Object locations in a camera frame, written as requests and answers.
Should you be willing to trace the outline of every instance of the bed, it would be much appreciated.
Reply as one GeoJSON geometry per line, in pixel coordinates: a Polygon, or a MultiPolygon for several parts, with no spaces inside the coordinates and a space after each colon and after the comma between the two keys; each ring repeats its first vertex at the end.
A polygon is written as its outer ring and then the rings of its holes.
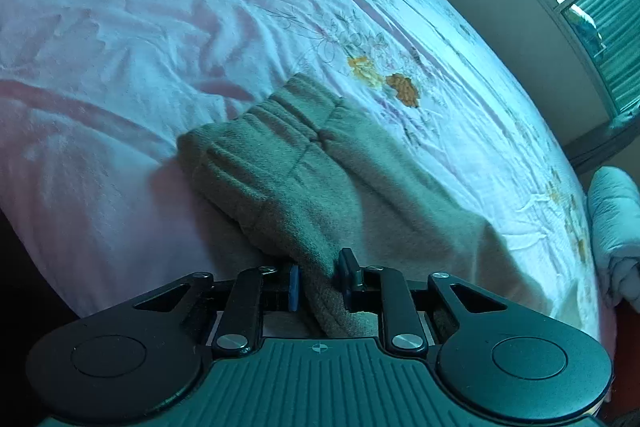
{"type": "Polygon", "coordinates": [[[268,261],[190,188],[175,141],[298,72],[486,217],[550,315],[613,355],[577,177],[446,0],[1,0],[0,208],[71,309],[268,261]]]}

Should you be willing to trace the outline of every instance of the orange flower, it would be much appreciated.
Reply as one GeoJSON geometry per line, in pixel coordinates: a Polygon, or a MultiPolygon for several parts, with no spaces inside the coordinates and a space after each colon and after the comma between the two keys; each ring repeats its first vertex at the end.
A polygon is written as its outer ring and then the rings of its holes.
{"type": "Polygon", "coordinates": [[[356,78],[362,80],[367,86],[380,89],[385,82],[385,77],[376,71],[376,67],[367,57],[348,57],[347,63],[356,78]]]}
{"type": "Polygon", "coordinates": [[[418,107],[420,95],[408,76],[394,73],[386,78],[386,83],[398,92],[396,98],[404,103],[406,107],[418,107]]]}

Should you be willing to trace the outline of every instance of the black device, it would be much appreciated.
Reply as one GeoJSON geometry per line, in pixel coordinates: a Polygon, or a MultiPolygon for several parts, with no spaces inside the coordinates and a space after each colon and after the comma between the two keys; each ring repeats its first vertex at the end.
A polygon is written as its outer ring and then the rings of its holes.
{"type": "Polygon", "coordinates": [[[378,337],[262,338],[264,311],[298,309],[293,264],[193,273],[58,328],[26,364],[41,425],[599,425],[611,362],[585,333],[446,273],[360,267],[348,248],[336,281],[348,311],[378,314],[378,337]]]}

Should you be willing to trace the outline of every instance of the red floor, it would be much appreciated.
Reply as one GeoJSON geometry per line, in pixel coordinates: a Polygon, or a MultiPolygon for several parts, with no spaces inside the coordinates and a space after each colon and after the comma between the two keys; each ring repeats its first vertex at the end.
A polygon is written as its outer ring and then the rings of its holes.
{"type": "Polygon", "coordinates": [[[602,408],[602,419],[610,421],[640,409],[640,314],[626,301],[616,308],[618,339],[614,360],[615,380],[611,402],[602,408]]]}

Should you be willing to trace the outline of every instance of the round pad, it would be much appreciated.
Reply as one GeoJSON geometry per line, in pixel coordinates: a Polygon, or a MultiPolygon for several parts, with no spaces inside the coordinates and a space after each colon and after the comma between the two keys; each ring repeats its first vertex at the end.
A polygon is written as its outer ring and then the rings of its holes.
{"type": "Polygon", "coordinates": [[[140,367],[145,358],[145,346],[122,335],[95,337],[76,346],[71,353],[71,362],[78,371],[99,378],[126,375],[140,367]]]}
{"type": "Polygon", "coordinates": [[[494,347],[494,362],[512,377],[544,380],[565,368],[566,355],[553,342],[535,337],[515,337],[494,347]]]}
{"type": "Polygon", "coordinates": [[[202,359],[179,330],[145,321],[92,328],[78,321],[31,349],[27,375],[41,400],[73,423],[130,423],[187,392],[202,359]]]}
{"type": "Polygon", "coordinates": [[[520,309],[466,320],[440,348],[436,370],[468,406],[505,421],[560,421],[606,393],[609,357],[581,331],[520,309]]]}

